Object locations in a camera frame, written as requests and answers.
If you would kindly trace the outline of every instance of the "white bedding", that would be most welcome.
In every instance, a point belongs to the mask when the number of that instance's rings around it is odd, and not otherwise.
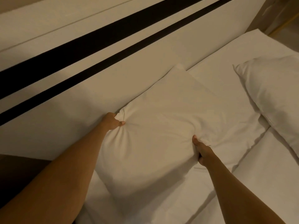
[[[214,94],[225,99],[232,108],[252,111],[250,99],[232,65],[254,57],[264,55],[279,57],[292,53],[293,51],[289,48],[256,30],[230,42],[188,72]],[[260,120],[260,123],[256,121],[255,127],[249,132],[256,134],[256,139],[268,127],[263,119]],[[211,200],[212,191],[213,185],[207,171],[197,165],[185,179],[177,182],[150,203],[146,203],[139,213],[127,221],[140,223],[144,218],[144,220],[151,220],[151,223],[186,223],[191,221],[192,217],[197,215]],[[96,213],[98,207],[91,206],[89,203],[87,210],[89,213],[90,211]]]
[[[273,128],[246,155],[234,175],[286,224],[299,223],[299,160]],[[217,197],[191,223],[224,224]]]

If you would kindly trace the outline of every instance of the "hand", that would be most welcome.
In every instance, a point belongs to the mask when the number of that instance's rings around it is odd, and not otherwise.
[[[100,122],[100,125],[105,128],[107,131],[108,130],[114,130],[117,127],[121,127],[125,125],[125,121],[118,121],[114,117],[116,116],[115,113],[108,112]]]
[[[197,151],[199,151],[198,162],[201,165],[207,167],[217,156],[209,146],[206,146],[204,143],[199,142],[196,135],[193,136],[192,142],[193,144],[195,144]]]

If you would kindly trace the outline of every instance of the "forearm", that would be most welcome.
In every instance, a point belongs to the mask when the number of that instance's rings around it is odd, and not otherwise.
[[[246,188],[214,157],[207,166],[221,211],[229,224],[285,224],[266,204]]]
[[[51,162],[0,210],[1,222],[72,223],[84,203],[107,131],[98,125]]]

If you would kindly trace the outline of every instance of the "pillow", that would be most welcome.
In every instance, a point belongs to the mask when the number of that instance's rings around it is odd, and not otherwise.
[[[269,124],[299,156],[299,55],[257,58],[235,71]]]
[[[236,165],[258,131],[256,124],[249,133],[245,129],[259,116],[232,110],[174,67],[120,110],[116,119],[126,124],[107,133],[96,171],[114,197],[137,197],[136,192],[147,189],[159,194],[197,164],[194,134],[223,162]]]

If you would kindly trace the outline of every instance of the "bed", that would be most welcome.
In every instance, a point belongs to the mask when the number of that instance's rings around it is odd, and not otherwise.
[[[242,108],[244,110],[254,109],[258,112],[256,106],[243,88],[238,75],[235,73],[233,64],[240,64],[259,56],[280,57],[291,54],[294,54],[294,51],[267,37],[259,30],[255,30],[231,41],[189,69],[187,73],[192,75],[212,93],[225,99],[227,104],[232,108]],[[269,200],[267,200],[269,199],[269,194],[266,194],[263,190],[267,186],[259,183],[259,179],[262,179],[263,175],[271,178],[271,174],[275,173],[265,170],[265,172],[260,173],[260,175],[257,175],[255,178],[254,174],[259,170],[257,168],[258,165],[250,164],[253,164],[256,160],[260,160],[261,158],[259,156],[266,156],[267,152],[269,152],[267,150],[269,148],[268,144],[273,144],[277,145],[278,151],[284,149],[284,160],[289,164],[289,166],[285,166],[286,171],[293,167],[294,174],[297,175],[299,167],[297,166],[295,156],[290,155],[289,150],[285,150],[285,144],[281,142],[281,139],[277,139],[277,135],[275,136],[273,129],[270,128],[267,130],[269,128],[267,121],[263,117],[255,121],[254,127],[252,127],[251,132],[249,132],[255,135],[252,150],[244,159],[240,160],[240,163],[230,165],[229,169],[233,170],[236,168],[234,174],[249,187],[252,186],[252,182],[254,182],[255,188],[253,191],[257,192],[262,200],[265,199],[265,202],[269,203]],[[278,156],[268,157],[267,162],[275,167],[276,159],[278,159]],[[289,175],[289,178],[285,180],[290,181],[292,176],[293,175]],[[296,192],[294,192],[297,185],[298,182],[295,182],[295,184],[292,185],[294,188],[289,188],[288,185],[282,185],[279,189],[285,191],[292,189],[290,192],[293,192],[294,198],[298,200],[298,193],[296,194]],[[217,200],[214,197],[213,185],[207,171],[203,170],[199,165],[196,165],[188,172],[183,181],[168,188],[138,213],[127,217],[118,211],[116,201],[95,172],[84,208],[77,218],[77,223],[87,223],[87,221],[85,222],[84,220],[89,218],[93,223],[201,223],[202,220],[205,220],[203,223],[215,223],[216,218],[218,218],[216,222],[221,221],[222,215],[219,207],[217,207]],[[294,205],[296,205],[296,200],[289,204],[291,207]],[[281,214],[282,218],[286,217],[285,220],[289,221],[287,215],[284,215],[288,214],[287,211],[283,211],[285,208],[279,206],[272,208],[278,214]],[[294,209],[291,209],[291,211],[293,216],[290,217],[293,217],[292,220],[296,220],[294,219],[294,214],[298,214],[298,212],[296,213]],[[210,213],[215,214],[215,217],[213,215],[215,219],[209,220],[207,218],[209,216],[207,214]]]

